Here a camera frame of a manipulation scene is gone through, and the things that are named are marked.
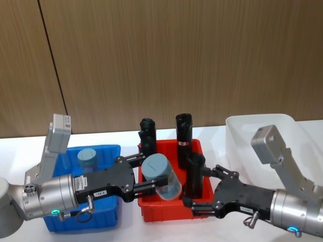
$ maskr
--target red plastic bin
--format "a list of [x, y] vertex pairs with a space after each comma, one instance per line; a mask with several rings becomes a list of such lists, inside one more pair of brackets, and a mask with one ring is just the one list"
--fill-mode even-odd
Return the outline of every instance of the red plastic bin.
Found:
[[[193, 152], [202, 153], [201, 143], [199, 140], [192, 141]], [[184, 185], [186, 182], [186, 171], [178, 167], [177, 162], [177, 140], [157, 140], [157, 153], [164, 154], [173, 166], [173, 169]], [[138, 169], [139, 182], [144, 181], [144, 176], [141, 173], [141, 167]], [[180, 220], [180, 219], [195, 219], [205, 217], [193, 217], [190, 208], [184, 207], [183, 201], [180, 199], [165, 201], [159, 195], [148, 196], [138, 199], [138, 205], [141, 207], [141, 215], [145, 222]], [[194, 199], [197, 202], [212, 202], [213, 190], [208, 177], [204, 177], [203, 195], [200, 199]]]

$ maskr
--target black cylinder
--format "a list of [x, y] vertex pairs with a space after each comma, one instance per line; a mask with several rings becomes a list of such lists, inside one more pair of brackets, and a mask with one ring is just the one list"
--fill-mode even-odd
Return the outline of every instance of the black cylinder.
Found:
[[202, 154], [191, 153], [187, 159], [185, 197], [201, 198], [203, 194], [203, 176], [205, 158]]
[[178, 166], [181, 169], [186, 169], [187, 156], [192, 152], [192, 127], [193, 120], [190, 113], [176, 116], [177, 156]]
[[146, 157], [155, 154], [156, 145], [156, 125], [151, 118], [143, 118], [140, 122], [139, 137], [140, 137], [140, 152]]

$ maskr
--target label sticker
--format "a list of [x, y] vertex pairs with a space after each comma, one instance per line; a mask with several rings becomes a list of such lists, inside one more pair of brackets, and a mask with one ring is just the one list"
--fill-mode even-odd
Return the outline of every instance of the label sticker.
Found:
[[87, 187], [87, 177], [80, 176], [74, 178], [74, 187], [75, 191], [84, 190], [84, 188]]
[[240, 207], [240, 210], [247, 213], [253, 213], [253, 210], [250, 208]]
[[71, 128], [71, 119], [69, 116], [65, 115], [64, 116], [64, 125], [66, 128]]
[[103, 196], [103, 195], [106, 195], [107, 193], [106, 193], [106, 190], [103, 190], [103, 191], [101, 191], [101, 192], [97, 192], [97, 193], [93, 193], [93, 195], [95, 196], [95, 197], [100, 197], [100, 196]]

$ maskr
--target grey plastic cap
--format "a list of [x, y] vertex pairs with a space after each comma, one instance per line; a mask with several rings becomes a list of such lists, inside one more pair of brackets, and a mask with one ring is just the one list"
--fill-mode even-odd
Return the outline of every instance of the grey plastic cap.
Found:
[[155, 179], [160, 175], [170, 175], [172, 170], [172, 165], [163, 154], [152, 154], [141, 165], [141, 171], [146, 180]]
[[81, 167], [90, 167], [96, 165], [96, 151], [93, 149], [84, 149], [77, 154], [77, 159]]

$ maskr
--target green led light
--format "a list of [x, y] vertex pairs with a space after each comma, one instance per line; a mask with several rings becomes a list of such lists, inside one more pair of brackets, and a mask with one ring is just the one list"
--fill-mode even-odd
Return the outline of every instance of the green led light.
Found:
[[52, 212], [51, 212], [52, 214], [59, 214], [60, 213], [60, 210], [57, 210], [57, 209], [55, 209], [55, 210], [52, 210]]

